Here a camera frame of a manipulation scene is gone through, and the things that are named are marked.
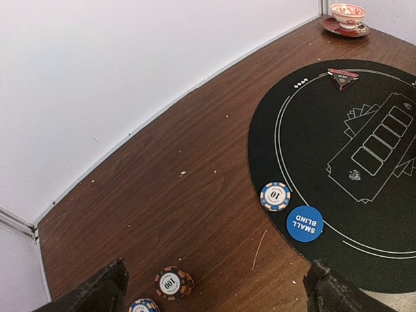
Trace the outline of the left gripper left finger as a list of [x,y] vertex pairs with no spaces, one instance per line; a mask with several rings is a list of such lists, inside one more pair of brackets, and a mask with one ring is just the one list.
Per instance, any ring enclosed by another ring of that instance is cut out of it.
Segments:
[[124,311],[129,273],[122,258],[98,270],[68,294],[36,309],[37,312]]

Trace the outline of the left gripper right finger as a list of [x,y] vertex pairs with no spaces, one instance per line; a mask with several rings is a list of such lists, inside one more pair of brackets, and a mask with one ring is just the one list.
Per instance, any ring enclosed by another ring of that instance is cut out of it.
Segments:
[[303,278],[308,311],[393,311],[344,279],[321,260],[314,260]]

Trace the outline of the white blue poker chip stack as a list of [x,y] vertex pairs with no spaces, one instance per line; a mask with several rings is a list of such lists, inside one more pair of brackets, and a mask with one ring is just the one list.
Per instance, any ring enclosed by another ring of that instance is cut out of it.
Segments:
[[160,312],[159,306],[150,298],[140,298],[129,306],[129,312]]

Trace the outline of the brown 100 poker chip stack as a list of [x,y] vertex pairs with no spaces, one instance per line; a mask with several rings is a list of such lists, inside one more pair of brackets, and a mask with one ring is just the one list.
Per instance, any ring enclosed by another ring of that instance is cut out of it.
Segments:
[[155,277],[155,292],[165,300],[178,300],[191,295],[195,282],[190,274],[176,266],[163,268]]

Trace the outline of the blue small blind button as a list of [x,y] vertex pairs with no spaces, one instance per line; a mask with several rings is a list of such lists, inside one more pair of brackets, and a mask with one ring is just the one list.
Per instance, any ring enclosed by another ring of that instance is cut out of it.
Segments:
[[288,214],[286,229],[292,239],[298,242],[312,242],[322,234],[324,220],[316,208],[301,205]]

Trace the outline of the single white blue poker chip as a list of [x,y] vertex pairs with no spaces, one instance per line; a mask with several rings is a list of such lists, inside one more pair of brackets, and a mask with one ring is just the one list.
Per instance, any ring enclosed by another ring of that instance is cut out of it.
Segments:
[[289,205],[290,199],[291,191],[282,182],[270,182],[260,192],[260,203],[267,211],[282,211]]

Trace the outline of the red black triangular all-in marker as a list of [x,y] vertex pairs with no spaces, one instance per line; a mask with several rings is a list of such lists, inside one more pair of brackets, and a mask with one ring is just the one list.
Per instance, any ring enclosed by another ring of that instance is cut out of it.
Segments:
[[340,91],[344,90],[348,85],[359,79],[358,74],[345,70],[328,68],[327,73],[334,80]]

